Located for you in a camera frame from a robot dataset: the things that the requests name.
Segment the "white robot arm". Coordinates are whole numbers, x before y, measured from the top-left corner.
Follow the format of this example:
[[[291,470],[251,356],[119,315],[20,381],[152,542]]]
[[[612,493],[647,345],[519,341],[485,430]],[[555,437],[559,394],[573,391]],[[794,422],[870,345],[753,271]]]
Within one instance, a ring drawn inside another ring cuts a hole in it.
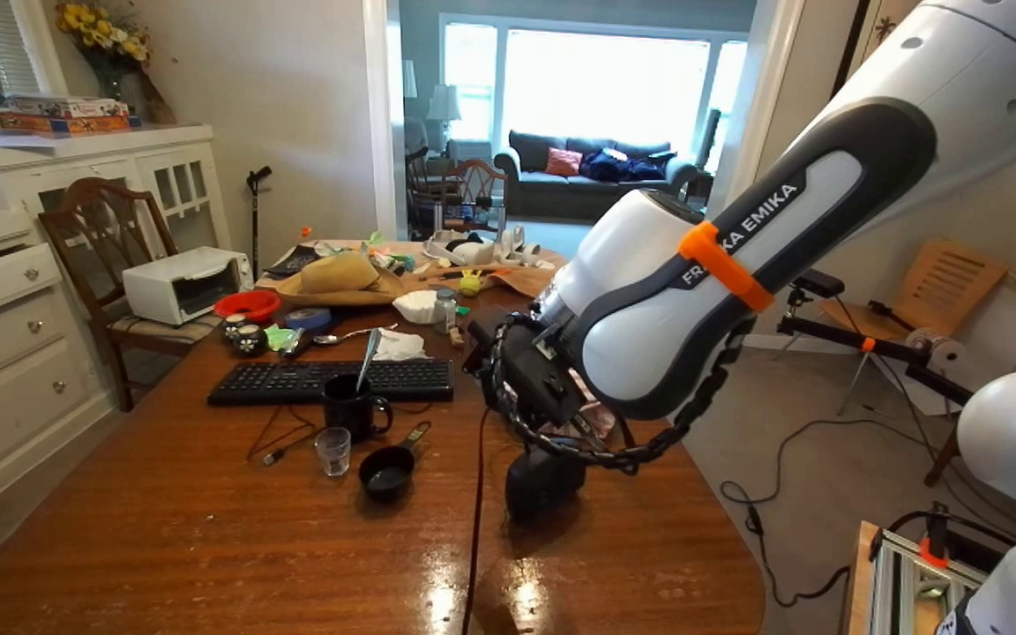
[[[661,459],[808,264],[1008,163],[1016,0],[922,0],[727,208],[689,222],[656,192],[622,197],[485,356],[489,405],[526,437],[509,510],[547,515],[594,466]]]

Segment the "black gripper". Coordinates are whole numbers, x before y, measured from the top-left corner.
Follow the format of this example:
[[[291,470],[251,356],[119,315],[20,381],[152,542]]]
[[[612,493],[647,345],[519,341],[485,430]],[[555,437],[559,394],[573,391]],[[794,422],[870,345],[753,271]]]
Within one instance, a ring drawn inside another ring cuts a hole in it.
[[[555,453],[589,453],[582,405],[587,391],[560,361],[537,345],[537,329],[500,321],[480,341],[480,389],[523,441]]]

